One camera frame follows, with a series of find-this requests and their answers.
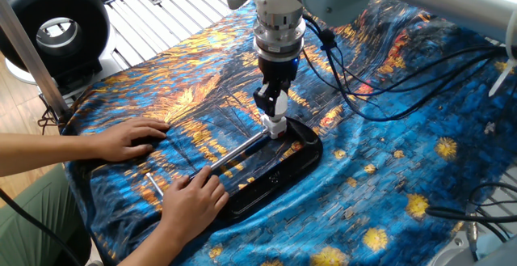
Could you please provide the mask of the person's right hand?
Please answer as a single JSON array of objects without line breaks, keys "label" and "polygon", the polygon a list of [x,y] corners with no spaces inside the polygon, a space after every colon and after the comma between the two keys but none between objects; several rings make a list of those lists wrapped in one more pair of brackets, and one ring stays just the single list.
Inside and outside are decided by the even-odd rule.
[{"label": "person's right hand", "polygon": [[192,179],[185,175],[166,190],[157,230],[165,240],[183,247],[214,221],[228,200],[219,177],[204,166]]}]

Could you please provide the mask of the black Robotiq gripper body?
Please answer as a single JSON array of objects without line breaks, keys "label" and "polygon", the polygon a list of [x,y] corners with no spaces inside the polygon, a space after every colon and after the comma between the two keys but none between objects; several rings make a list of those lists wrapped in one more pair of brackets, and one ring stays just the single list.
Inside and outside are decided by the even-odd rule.
[{"label": "black Robotiq gripper body", "polygon": [[272,81],[294,81],[298,71],[300,58],[289,61],[268,61],[263,57],[258,58],[258,67],[263,74],[263,83]]}]

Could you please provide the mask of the person's left hand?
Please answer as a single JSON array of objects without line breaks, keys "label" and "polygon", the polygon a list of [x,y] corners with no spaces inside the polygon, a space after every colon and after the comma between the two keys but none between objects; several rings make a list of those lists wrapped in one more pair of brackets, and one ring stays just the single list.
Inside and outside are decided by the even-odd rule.
[{"label": "person's left hand", "polygon": [[92,158],[122,162],[153,151],[149,139],[163,140],[170,125],[163,120],[134,118],[90,137]]}]

